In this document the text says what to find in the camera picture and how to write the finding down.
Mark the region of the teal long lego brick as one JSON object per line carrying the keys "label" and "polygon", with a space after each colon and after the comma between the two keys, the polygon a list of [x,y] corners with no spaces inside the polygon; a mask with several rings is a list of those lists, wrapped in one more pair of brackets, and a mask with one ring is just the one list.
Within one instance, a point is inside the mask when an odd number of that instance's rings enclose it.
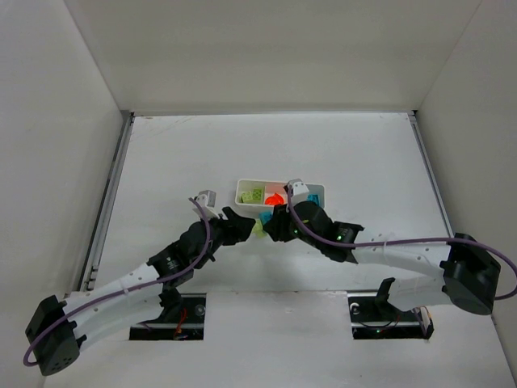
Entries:
{"label": "teal long lego brick", "polygon": [[315,205],[317,205],[319,207],[322,206],[322,201],[318,194],[314,194],[314,193],[308,194],[307,200],[313,202]]}

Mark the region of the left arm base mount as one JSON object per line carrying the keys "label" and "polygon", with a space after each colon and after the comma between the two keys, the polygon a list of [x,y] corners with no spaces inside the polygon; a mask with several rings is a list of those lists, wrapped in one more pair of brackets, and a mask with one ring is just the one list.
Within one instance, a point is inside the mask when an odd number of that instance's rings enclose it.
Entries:
{"label": "left arm base mount", "polygon": [[178,306],[151,321],[130,327],[130,341],[201,341],[204,339],[206,293],[182,293]]}

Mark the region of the teal green lego stack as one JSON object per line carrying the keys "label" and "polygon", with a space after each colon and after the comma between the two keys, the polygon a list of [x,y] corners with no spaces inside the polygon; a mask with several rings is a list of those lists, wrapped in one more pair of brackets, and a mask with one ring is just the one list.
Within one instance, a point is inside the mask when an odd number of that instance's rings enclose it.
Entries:
{"label": "teal green lego stack", "polygon": [[264,226],[268,223],[272,218],[272,212],[261,212],[258,217],[255,219],[255,224],[252,229],[252,233],[257,238],[263,238],[267,236],[267,233],[264,231]]}

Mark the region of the light green long brick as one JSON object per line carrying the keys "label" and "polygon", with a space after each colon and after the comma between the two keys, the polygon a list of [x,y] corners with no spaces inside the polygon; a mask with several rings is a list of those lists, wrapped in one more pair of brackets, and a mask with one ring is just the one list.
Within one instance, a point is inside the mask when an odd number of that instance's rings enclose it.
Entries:
{"label": "light green long brick", "polygon": [[254,203],[263,203],[264,190],[262,188],[253,188],[252,191]]}

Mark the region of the light green lego brick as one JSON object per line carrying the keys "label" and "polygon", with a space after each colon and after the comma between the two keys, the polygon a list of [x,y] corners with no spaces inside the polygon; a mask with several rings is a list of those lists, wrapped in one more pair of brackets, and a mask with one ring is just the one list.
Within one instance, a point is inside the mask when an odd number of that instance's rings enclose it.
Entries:
{"label": "light green lego brick", "polygon": [[243,192],[241,194],[241,202],[244,204],[252,203],[254,200],[253,193],[252,192]]}

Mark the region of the white three-compartment tray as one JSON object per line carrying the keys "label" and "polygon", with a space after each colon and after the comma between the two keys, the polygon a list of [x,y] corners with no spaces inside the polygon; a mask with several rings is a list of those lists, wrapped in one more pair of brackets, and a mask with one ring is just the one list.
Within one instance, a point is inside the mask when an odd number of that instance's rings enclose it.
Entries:
{"label": "white three-compartment tray", "polygon": [[278,181],[240,179],[236,186],[235,205],[253,214],[272,212],[275,205],[287,204],[286,185]]}

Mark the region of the orange round lego piece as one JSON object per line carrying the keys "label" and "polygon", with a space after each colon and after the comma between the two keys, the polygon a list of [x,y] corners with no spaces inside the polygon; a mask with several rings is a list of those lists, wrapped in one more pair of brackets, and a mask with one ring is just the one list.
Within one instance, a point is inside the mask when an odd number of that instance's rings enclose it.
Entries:
{"label": "orange round lego piece", "polygon": [[287,197],[285,194],[279,192],[268,193],[265,196],[264,204],[268,206],[285,205]]}

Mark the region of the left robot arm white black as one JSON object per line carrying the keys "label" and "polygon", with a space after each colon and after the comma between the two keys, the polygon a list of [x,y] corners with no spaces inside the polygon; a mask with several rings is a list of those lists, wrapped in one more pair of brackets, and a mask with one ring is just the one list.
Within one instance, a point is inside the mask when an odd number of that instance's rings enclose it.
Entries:
{"label": "left robot arm white black", "polygon": [[175,314],[181,305],[177,288],[212,261],[220,247],[245,242],[254,225],[253,218],[230,207],[215,217],[201,210],[200,219],[178,240],[121,278],[63,300],[46,297],[25,329],[29,346],[24,366],[51,376],[112,332]]}

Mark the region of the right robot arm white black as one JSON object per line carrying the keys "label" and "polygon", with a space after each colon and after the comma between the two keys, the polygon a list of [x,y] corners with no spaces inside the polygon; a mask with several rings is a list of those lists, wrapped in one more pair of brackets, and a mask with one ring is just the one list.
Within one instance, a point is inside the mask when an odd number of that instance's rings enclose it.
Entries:
{"label": "right robot arm white black", "polygon": [[400,311],[454,305],[471,314],[491,314],[501,270],[486,249],[467,234],[436,242],[398,244],[393,234],[332,220],[312,201],[274,208],[263,229],[275,242],[299,239],[338,263],[379,264],[413,272],[384,279],[376,299]]}

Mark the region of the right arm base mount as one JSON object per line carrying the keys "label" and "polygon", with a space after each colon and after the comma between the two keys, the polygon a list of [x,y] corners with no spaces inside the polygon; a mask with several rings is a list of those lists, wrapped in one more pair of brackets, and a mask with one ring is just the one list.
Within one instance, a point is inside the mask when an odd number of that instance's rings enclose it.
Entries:
{"label": "right arm base mount", "polygon": [[377,291],[347,294],[354,340],[429,340],[435,331],[429,310],[417,307],[401,311],[388,303],[389,286],[382,281]]}

